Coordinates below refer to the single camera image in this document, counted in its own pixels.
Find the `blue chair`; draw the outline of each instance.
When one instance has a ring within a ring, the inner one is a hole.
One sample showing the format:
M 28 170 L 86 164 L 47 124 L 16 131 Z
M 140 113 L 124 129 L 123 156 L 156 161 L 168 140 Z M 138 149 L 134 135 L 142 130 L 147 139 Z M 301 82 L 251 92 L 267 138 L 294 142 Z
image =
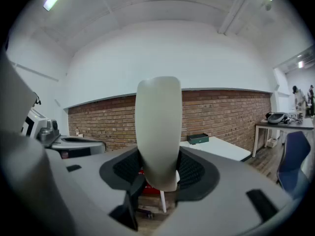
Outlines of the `blue chair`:
M 302 197 L 309 185 L 309 180 L 301 170 L 301 164 L 310 151 L 311 146 L 302 131 L 287 135 L 277 176 L 282 188 L 293 199 Z

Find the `table leg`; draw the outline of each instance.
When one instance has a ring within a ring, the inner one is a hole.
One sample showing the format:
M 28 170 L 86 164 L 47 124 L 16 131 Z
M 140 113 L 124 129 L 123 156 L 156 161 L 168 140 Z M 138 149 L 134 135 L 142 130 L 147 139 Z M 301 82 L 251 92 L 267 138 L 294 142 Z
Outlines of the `table leg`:
M 163 211 L 166 213 L 166 203 L 165 203 L 164 191 L 159 191 L 159 193 L 161 195 L 161 202 L 162 202 Z
M 258 143 L 258 133 L 259 133 L 259 128 L 258 128 L 258 126 L 256 126 L 255 143 L 254 143 L 254 150 L 252 151 L 252 157 L 256 156 L 257 143 Z
M 268 136 L 269 136 L 269 129 L 266 128 L 266 131 L 265 131 L 265 147 L 267 147 Z

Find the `wooden floor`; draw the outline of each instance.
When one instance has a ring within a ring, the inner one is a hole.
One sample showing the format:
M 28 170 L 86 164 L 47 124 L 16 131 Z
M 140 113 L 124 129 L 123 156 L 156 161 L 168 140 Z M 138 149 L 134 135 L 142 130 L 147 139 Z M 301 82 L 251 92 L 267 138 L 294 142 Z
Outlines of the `wooden floor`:
M 311 145 L 310 160 L 308 161 L 307 177 L 311 177 L 314 172 L 315 149 L 313 148 L 314 139 L 311 133 L 307 133 L 306 137 Z M 274 148 L 263 148 L 256 153 L 256 157 L 248 159 L 246 164 L 249 164 L 260 173 L 268 177 L 273 182 L 277 182 L 277 169 L 279 167 L 284 147 L 281 141 L 278 140 Z M 162 205 L 159 195 L 142 195 L 139 197 L 139 208 L 148 209 L 154 214 L 153 219 L 146 218 L 143 214 L 137 213 L 136 219 L 138 222 L 138 231 L 144 236 L 149 236 L 152 232 L 174 211 L 175 209 L 175 193 L 165 193 L 165 201 L 167 213 L 162 210 Z

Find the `brick wall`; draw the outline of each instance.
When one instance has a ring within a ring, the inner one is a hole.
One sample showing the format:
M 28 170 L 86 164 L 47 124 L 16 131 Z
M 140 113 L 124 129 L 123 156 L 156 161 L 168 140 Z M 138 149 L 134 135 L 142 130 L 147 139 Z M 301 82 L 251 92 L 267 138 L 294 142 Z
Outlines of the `brick wall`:
M 182 141 L 187 135 L 207 133 L 252 151 L 256 122 L 271 111 L 270 94 L 234 90 L 183 91 Z M 70 135 L 106 142 L 108 149 L 136 143 L 135 96 L 88 103 L 69 109 Z M 263 144 L 259 136 L 258 147 Z

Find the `white table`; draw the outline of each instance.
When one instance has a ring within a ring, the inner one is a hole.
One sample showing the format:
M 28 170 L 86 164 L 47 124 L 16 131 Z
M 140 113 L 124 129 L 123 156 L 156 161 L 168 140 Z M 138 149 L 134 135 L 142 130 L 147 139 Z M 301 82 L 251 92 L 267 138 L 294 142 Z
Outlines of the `white table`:
M 263 128 L 266 129 L 266 134 L 265 134 L 265 144 L 264 146 L 267 147 L 267 140 L 268 140 L 268 135 L 269 135 L 269 130 L 274 129 L 274 130 L 283 130 L 283 131 L 307 131 L 307 132 L 313 132 L 314 131 L 314 126 L 312 119 L 310 118 L 305 118 L 303 119 L 303 123 L 298 123 L 298 122 L 293 122 L 290 124 L 270 124 L 267 121 L 260 122 L 256 124 L 256 133 L 255 133 L 255 143 L 254 143 L 254 149 L 252 151 L 252 156 L 255 157 L 256 151 L 257 151 L 257 143 L 258 143 L 258 135 L 259 135 L 259 129 Z
M 187 141 L 180 142 L 180 146 L 203 150 L 235 161 L 242 161 L 251 154 L 248 150 L 225 142 L 217 137 L 210 137 L 208 142 L 195 145 L 192 145 Z

